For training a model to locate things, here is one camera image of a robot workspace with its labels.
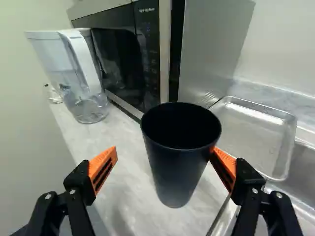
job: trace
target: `countertop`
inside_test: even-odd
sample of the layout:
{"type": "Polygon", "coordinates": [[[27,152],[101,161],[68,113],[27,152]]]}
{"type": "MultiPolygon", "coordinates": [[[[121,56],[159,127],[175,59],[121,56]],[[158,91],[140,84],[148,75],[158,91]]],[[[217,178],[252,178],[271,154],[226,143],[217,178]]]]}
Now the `countertop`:
{"type": "Polygon", "coordinates": [[[209,163],[190,201],[182,208],[163,205],[155,192],[140,125],[114,105],[96,124],[80,124],[65,105],[51,104],[76,164],[116,146],[118,162],[94,202],[96,235],[204,236],[228,192],[209,163]]]}

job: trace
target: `black cup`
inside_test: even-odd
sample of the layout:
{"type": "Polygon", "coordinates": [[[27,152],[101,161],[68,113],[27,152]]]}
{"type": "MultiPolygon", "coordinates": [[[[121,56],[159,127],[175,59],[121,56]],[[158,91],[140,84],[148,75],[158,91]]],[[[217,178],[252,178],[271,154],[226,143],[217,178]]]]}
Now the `black cup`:
{"type": "Polygon", "coordinates": [[[143,115],[141,130],[159,199],[184,206],[220,137],[219,119],[197,105],[163,103],[143,115]]]}

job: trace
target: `microwave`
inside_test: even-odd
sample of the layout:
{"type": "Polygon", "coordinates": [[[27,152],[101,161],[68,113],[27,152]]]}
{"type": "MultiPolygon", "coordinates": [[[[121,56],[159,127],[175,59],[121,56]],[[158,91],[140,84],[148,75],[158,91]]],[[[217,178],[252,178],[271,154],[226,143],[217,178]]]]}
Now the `microwave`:
{"type": "Polygon", "coordinates": [[[67,10],[74,28],[91,28],[101,85],[140,119],[177,101],[185,0],[82,0],[67,10]]]}

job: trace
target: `white wall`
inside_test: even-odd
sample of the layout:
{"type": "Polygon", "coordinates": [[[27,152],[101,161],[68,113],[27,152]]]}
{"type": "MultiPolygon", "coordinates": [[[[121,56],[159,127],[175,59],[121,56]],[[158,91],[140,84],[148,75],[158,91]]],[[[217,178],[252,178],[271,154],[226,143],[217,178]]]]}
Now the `white wall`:
{"type": "Polygon", "coordinates": [[[235,77],[315,96],[315,1],[254,2],[235,77]]]}
{"type": "Polygon", "coordinates": [[[42,193],[74,168],[42,95],[47,79],[25,30],[70,27],[71,0],[7,0],[0,7],[0,235],[26,224],[42,193]]]}

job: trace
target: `clear pitcher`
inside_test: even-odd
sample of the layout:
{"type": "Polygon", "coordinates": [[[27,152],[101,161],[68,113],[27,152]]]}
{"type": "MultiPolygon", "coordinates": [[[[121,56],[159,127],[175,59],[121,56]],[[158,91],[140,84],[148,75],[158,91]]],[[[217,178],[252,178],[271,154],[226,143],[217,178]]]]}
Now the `clear pitcher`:
{"type": "Polygon", "coordinates": [[[90,124],[108,114],[90,29],[26,32],[52,86],[75,119],[90,124]]]}

